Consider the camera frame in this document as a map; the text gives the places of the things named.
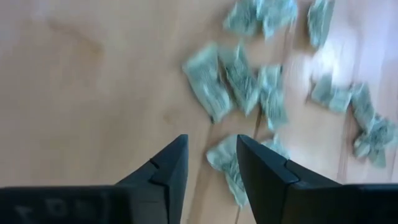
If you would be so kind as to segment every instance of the hardwood floor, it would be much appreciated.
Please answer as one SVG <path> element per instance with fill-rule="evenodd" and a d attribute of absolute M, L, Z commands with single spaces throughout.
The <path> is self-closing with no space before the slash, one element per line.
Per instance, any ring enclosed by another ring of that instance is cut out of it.
<path fill-rule="evenodd" d="M 311 0 L 264 42 L 246 39 L 251 65 L 284 65 L 289 125 L 280 136 L 299 164 L 342 183 L 398 182 L 352 156 L 351 112 L 308 101 L 315 81 L 368 82 L 380 114 L 398 123 L 398 2 L 336 0 L 326 46 L 308 45 Z M 233 133 L 271 137 L 256 108 L 212 125 L 181 64 L 207 42 L 234 45 L 221 21 L 234 0 L 3 0 L 0 2 L 0 185 L 113 184 L 180 133 L 189 134 L 182 223 L 254 223 L 204 154 Z"/>

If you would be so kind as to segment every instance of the wooden floor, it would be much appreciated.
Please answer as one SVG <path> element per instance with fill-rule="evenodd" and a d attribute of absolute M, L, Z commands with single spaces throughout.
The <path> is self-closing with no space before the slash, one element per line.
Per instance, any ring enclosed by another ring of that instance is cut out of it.
<path fill-rule="evenodd" d="M 264 43 L 248 40 L 249 61 L 284 65 L 290 124 L 280 130 L 292 159 L 341 183 L 398 182 L 387 168 L 352 157 L 351 112 L 307 100 L 311 81 L 370 84 L 380 114 L 398 122 L 398 2 L 336 0 L 326 46 L 308 46 L 296 24 Z M 0 185 L 113 184 L 181 133 L 189 134 L 182 223 L 254 223 L 238 209 L 223 174 L 204 153 L 243 133 L 270 137 L 258 108 L 211 125 L 181 64 L 208 41 L 234 45 L 221 29 L 234 0 L 2 0 L 0 2 Z"/>

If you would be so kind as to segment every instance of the crumpled paper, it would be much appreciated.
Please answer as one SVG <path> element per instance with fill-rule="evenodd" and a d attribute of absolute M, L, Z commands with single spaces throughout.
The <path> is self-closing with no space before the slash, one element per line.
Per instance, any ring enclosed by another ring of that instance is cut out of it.
<path fill-rule="evenodd" d="M 243 185 L 241 173 L 239 172 L 238 157 L 236 156 L 236 138 L 236 134 L 228 136 L 217 146 L 212 147 L 206 153 L 206 156 L 212 168 L 225 173 L 229 190 L 234 195 L 235 202 L 242 208 L 249 200 Z M 289 158 L 287 151 L 280 144 L 277 136 L 262 144 L 287 159 Z"/>
<path fill-rule="evenodd" d="M 244 46 L 240 43 L 234 50 L 223 48 L 219 54 L 236 102 L 247 116 L 258 102 L 260 88 L 253 77 Z"/>
<path fill-rule="evenodd" d="M 362 133 L 354 143 L 354 156 L 368 157 L 376 167 L 386 166 L 386 147 L 397 144 L 397 126 L 377 114 L 369 133 Z"/>
<path fill-rule="evenodd" d="M 233 101 L 219 78 L 217 49 L 216 44 L 209 44 L 182 68 L 199 102 L 215 123 L 234 108 Z"/>
<path fill-rule="evenodd" d="M 351 101 L 352 90 L 333 86 L 331 74 L 321 77 L 311 93 L 311 99 L 329 110 L 345 113 Z"/>
<path fill-rule="evenodd" d="M 376 110 L 371 101 L 369 86 L 366 83 L 358 83 L 354 84 L 351 89 L 354 117 L 361 129 L 365 133 L 370 133 L 375 123 Z"/>
<path fill-rule="evenodd" d="M 253 36 L 258 31 L 259 21 L 256 18 L 256 7 L 252 0 L 235 3 L 232 11 L 224 20 L 223 27 L 236 34 Z"/>
<path fill-rule="evenodd" d="M 307 14 L 310 43 L 316 49 L 323 47 L 328 37 L 334 0 L 316 0 Z"/>
<path fill-rule="evenodd" d="M 282 89 L 282 66 L 261 67 L 257 81 L 261 86 L 260 104 L 267 116 L 268 129 L 275 131 L 288 122 Z"/>
<path fill-rule="evenodd" d="M 298 7 L 295 0 L 254 0 L 254 5 L 266 38 L 272 37 L 277 29 L 297 19 Z"/>

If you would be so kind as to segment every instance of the black plastic object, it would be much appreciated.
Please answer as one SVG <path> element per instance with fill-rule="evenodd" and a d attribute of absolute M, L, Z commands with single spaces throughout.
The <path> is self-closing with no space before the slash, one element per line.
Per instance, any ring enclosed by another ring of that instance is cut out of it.
<path fill-rule="evenodd" d="M 0 189 L 0 223 L 179 224 L 187 176 L 180 135 L 116 185 Z"/>
<path fill-rule="evenodd" d="M 397 184 L 340 185 L 248 136 L 236 150 L 258 224 L 398 223 Z"/>

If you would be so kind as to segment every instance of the crumpled dollar bill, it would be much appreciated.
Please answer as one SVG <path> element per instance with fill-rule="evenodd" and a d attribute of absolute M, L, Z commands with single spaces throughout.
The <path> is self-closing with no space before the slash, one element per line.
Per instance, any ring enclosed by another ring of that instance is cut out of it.
<path fill-rule="evenodd" d="M 182 69 L 212 121 L 221 121 L 234 108 L 234 103 L 220 80 L 217 45 L 209 44 L 190 58 Z"/>
<path fill-rule="evenodd" d="M 266 140 L 266 141 L 262 142 L 261 144 L 267 146 L 269 149 L 272 149 L 274 152 L 285 157 L 286 159 L 290 159 L 289 152 L 282 145 L 279 135 L 275 134 L 274 138 L 272 138 L 270 140 Z"/>
<path fill-rule="evenodd" d="M 223 27 L 235 34 L 253 36 L 259 28 L 256 18 L 256 6 L 252 0 L 242 0 L 235 3 L 232 11 L 224 20 Z"/>
<path fill-rule="evenodd" d="M 256 17 L 262 21 L 266 38 L 272 37 L 277 29 L 297 19 L 298 7 L 295 0 L 254 0 Z"/>
<path fill-rule="evenodd" d="M 247 116 L 258 102 L 260 88 L 253 77 L 244 46 L 240 43 L 234 50 L 222 48 L 219 55 L 236 102 Z"/>
<path fill-rule="evenodd" d="M 316 49 L 323 47 L 329 34 L 334 0 L 316 0 L 307 14 L 310 43 Z"/>
<path fill-rule="evenodd" d="M 288 122 L 282 89 L 282 66 L 261 67 L 257 81 L 261 86 L 261 108 L 267 116 L 268 129 L 274 132 Z"/>
<path fill-rule="evenodd" d="M 206 157 L 212 168 L 225 173 L 229 190 L 234 195 L 235 202 L 242 208 L 249 200 L 239 171 L 238 157 L 236 156 L 237 136 L 233 134 L 223 139 L 206 153 Z M 286 159 L 289 158 L 289 153 L 281 145 L 277 135 L 273 139 L 264 141 L 262 144 L 284 156 Z"/>
<path fill-rule="evenodd" d="M 397 126 L 387 118 L 377 114 L 369 133 L 362 133 L 354 142 L 354 156 L 368 157 L 376 167 L 386 166 L 387 147 L 396 145 L 398 140 Z"/>
<path fill-rule="evenodd" d="M 331 111 L 345 113 L 353 95 L 352 90 L 333 86 L 331 81 L 331 74 L 323 75 L 312 90 L 311 99 Z"/>
<path fill-rule="evenodd" d="M 351 99 L 354 117 L 365 133 L 370 133 L 375 123 L 376 110 L 371 101 L 371 93 L 366 83 L 358 83 L 352 86 L 353 97 Z"/>

